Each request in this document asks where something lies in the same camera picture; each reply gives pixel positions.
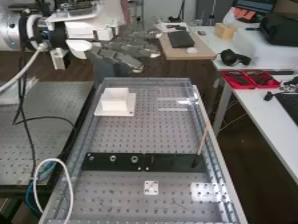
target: small white label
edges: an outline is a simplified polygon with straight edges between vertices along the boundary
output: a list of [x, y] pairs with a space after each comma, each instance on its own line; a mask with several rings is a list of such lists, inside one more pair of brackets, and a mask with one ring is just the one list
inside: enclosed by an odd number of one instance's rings
[[159, 195], [159, 181], [148, 180], [144, 182], [144, 194]]
[[213, 88], [216, 89], [220, 85], [220, 79], [217, 78], [217, 80], [214, 81], [214, 84], [213, 84]]

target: white cable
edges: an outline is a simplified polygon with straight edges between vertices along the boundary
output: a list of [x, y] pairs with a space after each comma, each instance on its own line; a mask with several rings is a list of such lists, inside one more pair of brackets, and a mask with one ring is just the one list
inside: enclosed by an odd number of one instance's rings
[[233, 124], [236, 121], [238, 121], [245, 115], [246, 115], [246, 113], [242, 114], [238, 118], [236, 118], [230, 123], [228, 123], [228, 125], [220, 130], [220, 132], [221, 132], [221, 131], [222, 131], [230, 124]]
[[37, 166], [36, 170], [35, 170], [35, 179], [33, 179], [33, 194], [35, 194], [35, 202], [37, 205], [37, 208], [40, 210], [40, 212], [43, 213], [44, 210], [40, 206], [40, 202], [39, 202], [39, 196], [37, 196], [37, 191], [36, 191], [36, 182], [37, 182], [37, 176], [39, 176], [39, 170], [41, 168], [41, 166], [44, 165], [44, 163], [47, 162], [57, 162], [61, 164], [63, 168], [64, 168], [64, 172], [65, 172], [65, 177], [67, 177], [67, 181], [68, 181], [68, 187], [69, 187], [69, 195], [71, 195], [71, 202], [69, 202], [69, 209], [68, 209], [68, 214], [67, 214], [67, 218], [64, 220], [64, 224], [68, 223], [68, 220], [71, 218], [72, 215], [72, 209], [73, 209], [73, 189], [72, 189], [72, 181], [71, 181], [71, 177], [69, 177], [69, 173], [68, 173], [68, 168], [67, 165], [64, 164], [64, 162], [60, 159], [56, 158], [51, 158], [51, 159], [45, 159]]
[[31, 60], [28, 61], [27, 65], [24, 66], [24, 68], [22, 69], [22, 71], [15, 75], [15, 77], [4, 84], [0, 86], [0, 93], [10, 88], [14, 83], [22, 78], [22, 76], [26, 74], [27, 70], [29, 69], [29, 67], [32, 66], [40, 52], [47, 48], [45, 44], [40, 44], [39, 48], [33, 54], [33, 56], [31, 57]]
[[213, 7], [212, 7], [212, 15], [214, 16], [214, 11], [216, 11], [216, 6], [217, 6], [217, 0], [213, 1]]

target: white block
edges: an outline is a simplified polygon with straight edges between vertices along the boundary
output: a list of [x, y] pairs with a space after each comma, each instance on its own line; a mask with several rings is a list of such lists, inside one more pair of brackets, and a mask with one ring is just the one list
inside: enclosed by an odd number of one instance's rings
[[107, 88], [100, 102], [103, 111], [128, 111], [128, 88]]
[[148, 180], [144, 182], [144, 194], [159, 195], [159, 181]]

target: black metal bracket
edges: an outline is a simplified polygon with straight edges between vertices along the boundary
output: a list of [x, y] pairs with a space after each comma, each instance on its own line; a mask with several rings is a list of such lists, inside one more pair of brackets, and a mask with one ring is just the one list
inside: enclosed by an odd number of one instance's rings
[[202, 156], [196, 154], [87, 153], [85, 171], [205, 172]]

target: screw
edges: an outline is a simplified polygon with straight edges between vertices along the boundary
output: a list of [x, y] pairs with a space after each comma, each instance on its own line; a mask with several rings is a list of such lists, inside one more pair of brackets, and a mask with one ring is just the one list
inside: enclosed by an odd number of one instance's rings
[[137, 156], [132, 156], [131, 161], [133, 164], [136, 164], [139, 162], [139, 157]]
[[116, 159], [117, 159], [117, 157], [116, 157], [115, 155], [109, 157], [109, 161], [111, 161], [112, 163], [115, 163]]

